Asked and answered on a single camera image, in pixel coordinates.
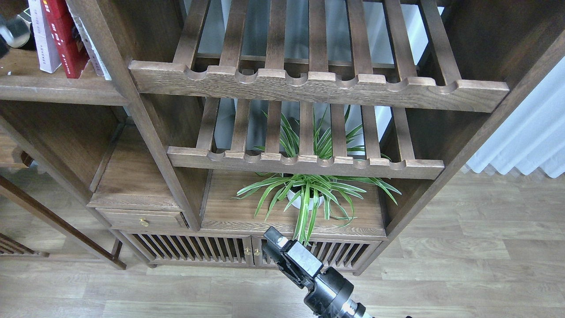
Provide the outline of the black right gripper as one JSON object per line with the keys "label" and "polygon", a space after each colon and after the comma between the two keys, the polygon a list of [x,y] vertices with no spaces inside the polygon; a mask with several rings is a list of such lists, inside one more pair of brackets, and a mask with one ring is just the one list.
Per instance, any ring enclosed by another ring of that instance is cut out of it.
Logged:
{"label": "black right gripper", "polygon": [[353,284],[333,267],[323,264],[296,240],[288,240],[274,226],[263,238],[262,267],[286,274],[299,288],[307,288],[305,304],[319,318],[369,318],[365,306],[352,300]]}

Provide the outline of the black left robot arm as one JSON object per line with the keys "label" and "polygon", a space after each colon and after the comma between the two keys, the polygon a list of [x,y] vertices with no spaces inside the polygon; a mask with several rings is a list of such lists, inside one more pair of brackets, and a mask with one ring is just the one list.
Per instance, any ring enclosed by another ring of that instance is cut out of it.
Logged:
{"label": "black left robot arm", "polygon": [[21,48],[31,38],[31,23],[21,15],[7,19],[0,15],[0,58],[6,56],[10,48]]}

